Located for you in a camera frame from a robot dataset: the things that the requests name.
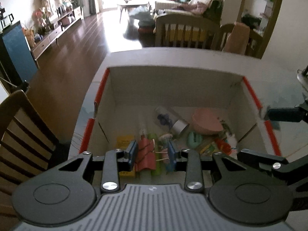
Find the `pink cloth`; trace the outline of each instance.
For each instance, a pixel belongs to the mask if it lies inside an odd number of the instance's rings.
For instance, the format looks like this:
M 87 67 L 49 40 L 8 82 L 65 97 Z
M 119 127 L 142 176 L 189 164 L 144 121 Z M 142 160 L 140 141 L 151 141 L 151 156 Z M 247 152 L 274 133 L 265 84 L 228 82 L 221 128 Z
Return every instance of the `pink cloth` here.
M 208 9 L 210 4 L 210 2 L 205 4 L 197 1 L 195 3 L 183 3 L 181 6 L 178 6 L 175 9 L 183 8 L 185 11 L 189 11 L 195 15 L 202 15 Z
M 249 41 L 250 28 L 244 23 L 235 22 L 234 28 L 227 38 L 223 52 L 245 55 Z

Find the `pink bowl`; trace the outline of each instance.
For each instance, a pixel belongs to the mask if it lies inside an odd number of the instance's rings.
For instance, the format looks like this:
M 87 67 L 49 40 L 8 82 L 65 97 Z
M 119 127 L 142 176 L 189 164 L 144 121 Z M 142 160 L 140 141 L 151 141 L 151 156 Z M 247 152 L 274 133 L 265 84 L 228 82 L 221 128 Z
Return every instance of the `pink bowl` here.
M 196 109 L 192 115 L 192 126 L 197 133 L 207 136 L 224 130 L 218 117 L 210 108 Z

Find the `wooden floor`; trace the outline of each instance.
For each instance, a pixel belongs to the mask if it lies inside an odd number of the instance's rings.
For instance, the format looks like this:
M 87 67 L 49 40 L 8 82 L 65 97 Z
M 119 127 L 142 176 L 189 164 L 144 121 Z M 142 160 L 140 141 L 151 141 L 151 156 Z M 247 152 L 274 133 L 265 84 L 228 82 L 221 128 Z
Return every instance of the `wooden floor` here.
M 27 96 L 63 143 L 70 142 L 88 87 L 109 52 L 154 46 L 153 35 L 139 35 L 127 13 L 108 11 L 75 23 L 39 58 L 40 69 Z

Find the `dining chair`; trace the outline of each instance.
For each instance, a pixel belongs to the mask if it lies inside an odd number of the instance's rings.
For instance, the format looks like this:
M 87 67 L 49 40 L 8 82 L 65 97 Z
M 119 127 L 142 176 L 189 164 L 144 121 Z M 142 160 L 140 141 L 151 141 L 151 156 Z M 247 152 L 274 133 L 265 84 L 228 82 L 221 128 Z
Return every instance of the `dining chair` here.
M 18 219 L 10 196 L 20 183 L 48 169 L 59 140 L 22 90 L 0 104 L 0 230 Z
M 192 15 L 161 14 L 156 19 L 156 47 L 215 49 L 220 25 Z
M 226 45 L 227 38 L 234 28 L 234 24 L 225 24 L 220 27 L 220 32 L 218 35 L 218 44 L 216 50 L 222 51 Z M 262 44 L 263 37 L 252 29 L 249 33 L 249 41 L 246 47 L 245 55 L 256 57 L 258 50 Z

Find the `wooden drawer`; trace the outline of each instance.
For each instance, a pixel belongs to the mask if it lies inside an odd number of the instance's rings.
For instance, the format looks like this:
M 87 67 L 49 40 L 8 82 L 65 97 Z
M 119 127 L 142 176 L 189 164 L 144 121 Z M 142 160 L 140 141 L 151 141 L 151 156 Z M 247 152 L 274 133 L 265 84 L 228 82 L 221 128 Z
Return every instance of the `wooden drawer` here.
M 44 49 L 49 45 L 50 40 L 46 37 L 43 41 L 39 43 L 39 45 L 32 51 L 34 58 L 38 58 L 40 54 L 44 51 Z
M 61 26 L 57 27 L 48 37 L 52 42 L 62 32 Z
M 76 20 L 78 20 L 79 18 L 81 18 L 82 14 L 81 14 L 81 9 L 80 9 L 80 7 L 74 9 L 74 16 L 75 16 L 75 19 L 76 19 Z

